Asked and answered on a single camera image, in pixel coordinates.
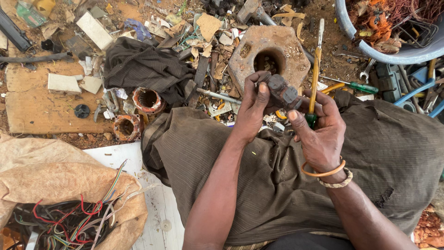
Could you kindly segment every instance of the screwdriver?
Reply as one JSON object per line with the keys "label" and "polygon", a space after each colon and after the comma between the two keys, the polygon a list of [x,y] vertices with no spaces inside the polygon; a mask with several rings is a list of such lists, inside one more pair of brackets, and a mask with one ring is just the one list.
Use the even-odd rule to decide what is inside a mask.
{"label": "screwdriver", "polygon": [[319,76],[319,68],[321,66],[321,52],[322,52],[322,35],[324,34],[324,18],[319,21],[319,34],[317,47],[314,50],[314,64],[313,64],[313,80],[311,83],[311,96],[310,104],[308,108],[308,113],[305,114],[305,119],[310,128],[314,127],[314,122],[316,121],[317,115],[314,113],[314,104],[316,102],[316,91],[317,91],[317,76]]}
{"label": "screwdriver", "polygon": [[337,80],[337,79],[333,79],[333,78],[325,77],[325,76],[321,76],[321,75],[320,75],[320,77],[325,78],[325,79],[329,79],[332,81],[343,82],[345,84],[349,84],[352,89],[357,89],[357,90],[364,91],[364,92],[367,92],[370,94],[376,94],[379,92],[379,89],[376,87],[364,85],[364,84],[359,84],[355,81],[346,82],[346,81],[341,81],[341,80]]}

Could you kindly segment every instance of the brown cloth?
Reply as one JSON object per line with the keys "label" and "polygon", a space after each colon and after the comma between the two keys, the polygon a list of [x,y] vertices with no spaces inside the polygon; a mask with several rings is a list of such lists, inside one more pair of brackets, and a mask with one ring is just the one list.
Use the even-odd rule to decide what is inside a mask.
{"label": "brown cloth", "polygon": [[[347,125],[341,151],[346,167],[380,211],[410,234],[443,171],[444,126],[386,101],[362,102],[345,91],[336,96]],[[168,180],[184,225],[230,132],[204,112],[186,107],[161,115],[144,132],[143,162]],[[301,144],[292,137],[270,129],[257,135],[242,156],[226,245],[295,232],[345,233],[326,188],[301,173],[304,162]]]}
{"label": "brown cloth", "polygon": [[103,68],[105,88],[149,88],[170,104],[184,100],[183,89],[193,73],[176,55],[128,37],[119,37],[107,50]]}

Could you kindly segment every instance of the cardboard sheet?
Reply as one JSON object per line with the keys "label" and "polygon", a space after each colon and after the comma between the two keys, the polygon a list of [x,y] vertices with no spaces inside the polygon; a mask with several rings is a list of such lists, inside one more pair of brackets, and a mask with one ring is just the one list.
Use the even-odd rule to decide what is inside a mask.
{"label": "cardboard sheet", "polygon": [[[45,56],[50,52],[38,53]],[[15,46],[9,46],[10,56],[23,56]],[[95,100],[103,93],[96,95],[84,91],[78,98],[48,92],[48,74],[73,76],[83,74],[83,68],[75,62],[56,61],[35,63],[37,70],[22,68],[20,64],[9,64],[5,81],[8,86],[6,94],[6,111],[8,113],[11,133],[47,134],[47,133],[104,133],[112,132],[112,122],[99,116],[93,121],[93,112],[97,107]],[[90,116],[77,118],[72,108],[86,104]]]}

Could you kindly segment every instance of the rusty metal block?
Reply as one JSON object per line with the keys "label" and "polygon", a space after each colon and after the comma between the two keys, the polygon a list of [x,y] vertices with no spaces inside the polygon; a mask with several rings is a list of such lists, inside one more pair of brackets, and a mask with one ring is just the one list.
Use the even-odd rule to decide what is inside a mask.
{"label": "rusty metal block", "polygon": [[262,5],[262,0],[247,0],[238,13],[238,21],[246,24],[251,15]]}
{"label": "rusty metal block", "polygon": [[292,27],[250,26],[228,62],[231,80],[242,92],[245,78],[254,73],[254,59],[258,54],[274,58],[276,73],[295,89],[310,70],[310,62]]}

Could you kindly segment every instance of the hexagonal metal block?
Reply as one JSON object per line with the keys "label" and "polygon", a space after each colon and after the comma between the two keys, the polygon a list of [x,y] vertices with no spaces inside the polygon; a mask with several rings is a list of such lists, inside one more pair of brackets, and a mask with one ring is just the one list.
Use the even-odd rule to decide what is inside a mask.
{"label": "hexagonal metal block", "polygon": [[277,74],[296,89],[310,70],[310,62],[292,27],[250,26],[228,62],[228,73],[236,87],[244,91],[245,78],[254,73],[259,53],[274,57]]}

